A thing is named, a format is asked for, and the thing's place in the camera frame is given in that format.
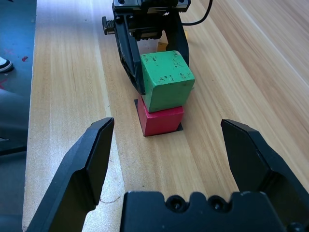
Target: stacked blocks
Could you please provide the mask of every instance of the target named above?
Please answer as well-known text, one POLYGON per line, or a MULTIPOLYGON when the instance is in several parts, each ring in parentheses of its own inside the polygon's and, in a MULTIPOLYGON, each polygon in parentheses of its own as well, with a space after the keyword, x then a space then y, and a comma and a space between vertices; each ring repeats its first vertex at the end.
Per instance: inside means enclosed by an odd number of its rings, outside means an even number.
POLYGON ((176 131, 183 118, 182 106, 149 113, 141 96, 138 99, 137 110, 144 136, 176 131))
POLYGON ((177 51, 141 56, 145 95, 138 99, 138 114, 144 136, 175 131, 183 117, 183 105, 194 76, 177 51))

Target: wood grain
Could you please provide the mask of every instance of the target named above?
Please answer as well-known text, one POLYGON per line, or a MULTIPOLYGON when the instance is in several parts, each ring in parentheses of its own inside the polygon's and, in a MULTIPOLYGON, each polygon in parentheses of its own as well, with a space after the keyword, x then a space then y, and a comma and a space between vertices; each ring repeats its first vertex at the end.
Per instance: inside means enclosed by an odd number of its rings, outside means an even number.
MULTIPOLYGON (((210 17, 186 27, 195 75, 183 131, 143 137, 114 36, 101 17, 109 0, 38 0, 23 229, 63 156, 91 122, 115 118, 101 202, 84 231, 119 231, 123 194, 191 192, 228 200, 237 186, 228 166, 222 118, 259 130, 309 190, 309 18, 305 0, 215 0, 210 17)), ((194 1, 185 22, 202 17, 194 1)), ((141 42, 141 53, 155 42, 141 42)))

